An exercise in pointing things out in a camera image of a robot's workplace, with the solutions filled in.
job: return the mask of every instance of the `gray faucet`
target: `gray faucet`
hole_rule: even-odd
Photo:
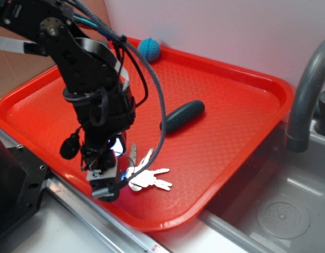
[[[317,133],[325,136],[325,40],[305,67],[295,94],[284,143],[288,150],[303,152],[308,148],[311,120]]]

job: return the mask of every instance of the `blue knitted ball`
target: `blue knitted ball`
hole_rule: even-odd
[[[139,43],[138,51],[148,62],[153,62],[160,55],[160,45],[157,41],[147,38]]]

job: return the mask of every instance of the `stainless steel sink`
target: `stainless steel sink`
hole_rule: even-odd
[[[219,226],[235,228],[231,238],[260,251],[325,252],[325,137],[311,133],[308,150],[292,153],[284,128],[276,127],[206,209],[225,221]]]

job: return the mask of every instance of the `white wall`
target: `white wall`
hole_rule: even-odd
[[[282,78],[296,87],[325,39],[325,0],[104,0],[119,34]]]

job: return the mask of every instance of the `bunch of keys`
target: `bunch of keys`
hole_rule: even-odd
[[[139,163],[139,165],[136,166],[137,146],[133,144],[131,147],[131,153],[130,153],[131,160],[129,161],[129,168],[126,171],[126,178],[129,178],[133,173],[136,173],[142,167],[144,167],[148,163],[152,154],[153,154],[153,149],[150,149],[146,154],[146,156],[144,156],[142,161]],[[166,191],[169,191],[172,184],[164,180],[157,179],[155,177],[155,175],[157,174],[166,173],[168,171],[169,169],[167,168],[163,168],[155,171],[144,170],[135,178],[131,179],[131,181],[129,182],[129,186],[133,191],[140,191],[142,188],[146,188],[148,186],[153,186],[153,185],[161,189],[164,189]]]

